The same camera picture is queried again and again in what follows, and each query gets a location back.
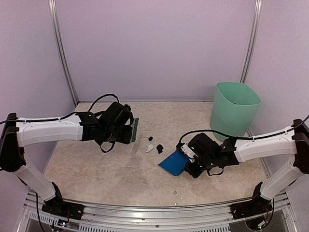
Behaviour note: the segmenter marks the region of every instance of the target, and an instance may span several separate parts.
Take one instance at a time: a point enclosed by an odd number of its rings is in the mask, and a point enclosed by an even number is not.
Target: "marble floor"
[[[80,103],[76,111],[91,104]],[[97,103],[92,112],[105,110],[110,103]],[[254,187],[266,179],[259,159],[226,167],[220,176],[204,172],[193,179],[187,172],[174,177],[157,164],[175,151],[184,133],[209,129],[211,102],[130,102],[139,117],[136,142],[116,143],[103,154],[94,141],[60,141],[44,175],[54,181],[64,198],[90,203],[127,206],[183,206],[219,203],[250,197]],[[183,140],[189,142],[193,137]],[[163,153],[146,146],[161,144]],[[103,145],[108,149],[110,144]]]

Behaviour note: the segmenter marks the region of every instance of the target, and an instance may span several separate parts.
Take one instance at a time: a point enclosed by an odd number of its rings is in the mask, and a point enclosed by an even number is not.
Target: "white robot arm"
[[[203,171],[211,175],[210,170],[214,167],[222,168],[219,173],[222,174],[225,166],[238,165],[256,158],[291,155],[271,178],[255,187],[251,201],[231,206],[234,219],[257,215],[265,212],[265,209],[271,210],[270,201],[280,191],[302,175],[309,174],[309,129],[300,119],[294,120],[291,127],[273,133],[250,137],[248,140],[229,138],[221,145],[200,133],[188,144],[180,140],[177,150],[190,159],[184,170],[193,178],[198,178]]]
[[[24,158],[24,147],[50,141],[74,140],[129,144],[135,141],[138,118],[128,105],[113,102],[106,111],[74,112],[59,118],[17,118],[9,114],[0,140],[0,167],[15,174],[45,202],[42,210],[54,215],[81,219],[84,206],[65,202],[57,185]]]

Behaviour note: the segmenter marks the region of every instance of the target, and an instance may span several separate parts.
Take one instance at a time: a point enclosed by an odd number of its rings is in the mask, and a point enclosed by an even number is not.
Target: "green trash can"
[[[261,99],[247,85],[239,82],[217,84],[211,113],[211,128],[232,136],[243,136]],[[220,141],[226,137],[214,133]]]

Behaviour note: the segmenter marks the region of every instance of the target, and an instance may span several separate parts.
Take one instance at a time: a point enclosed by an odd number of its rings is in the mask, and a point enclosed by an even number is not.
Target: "lavender backdrop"
[[[213,100],[239,81],[254,0],[62,0],[58,17],[81,101]]]
[[[263,1],[247,84],[262,99],[255,135],[282,129],[309,114],[309,2]],[[267,158],[274,173],[286,156]],[[302,232],[309,228],[309,176],[287,189]]]
[[[48,1],[0,1],[0,120],[60,116],[73,109],[53,35]],[[43,170],[55,143],[26,148]],[[12,232],[27,190],[13,174],[0,172],[0,232]]]

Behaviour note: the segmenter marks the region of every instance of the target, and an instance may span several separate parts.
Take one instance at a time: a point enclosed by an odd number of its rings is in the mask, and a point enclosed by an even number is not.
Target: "blue dustpan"
[[[175,151],[161,163],[159,166],[166,170],[168,173],[178,176],[184,171],[185,164],[189,159],[179,151]]]

